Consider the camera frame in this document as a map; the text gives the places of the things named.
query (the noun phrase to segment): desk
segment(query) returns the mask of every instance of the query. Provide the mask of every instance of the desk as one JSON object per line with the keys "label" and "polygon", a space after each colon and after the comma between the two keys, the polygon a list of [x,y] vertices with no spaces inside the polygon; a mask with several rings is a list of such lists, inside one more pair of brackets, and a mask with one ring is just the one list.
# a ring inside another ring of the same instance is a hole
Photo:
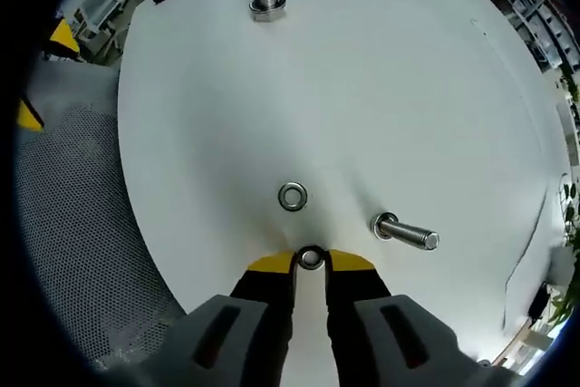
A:
{"label": "desk", "polygon": [[[121,160],[169,289],[190,311],[260,256],[347,250],[492,360],[511,338],[506,282],[569,171],[517,33],[488,0],[287,0],[271,24],[250,1],[146,0],[130,25]],[[305,209],[279,206],[287,181]],[[384,210],[440,247],[380,242],[368,224]],[[546,222],[548,246],[563,226]]]}

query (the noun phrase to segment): white table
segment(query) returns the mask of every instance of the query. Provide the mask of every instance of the white table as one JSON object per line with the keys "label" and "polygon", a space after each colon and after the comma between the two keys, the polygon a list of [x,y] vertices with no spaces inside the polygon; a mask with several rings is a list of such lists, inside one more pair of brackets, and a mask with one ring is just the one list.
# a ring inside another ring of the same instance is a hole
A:
{"label": "white table", "polygon": [[[493,359],[510,340],[506,283],[538,216],[543,264],[559,242],[555,193],[569,170],[517,33],[488,0],[287,0],[271,24],[250,19],[250,1],[147,0],[130,25],[122,166],[169,289],[190,311],[260,256],[335,247],[369,258],[465,352]],[[296,213],[276,199],[290,180],[310,196]],[[380,242],[368,223],[384,210],[438,231],[440,247]],[[540,275],[520,285],[527,299]],[[324,328],[324,303],[313,306],[300,316]],[[307,337],[296,342],[318,363]]]}

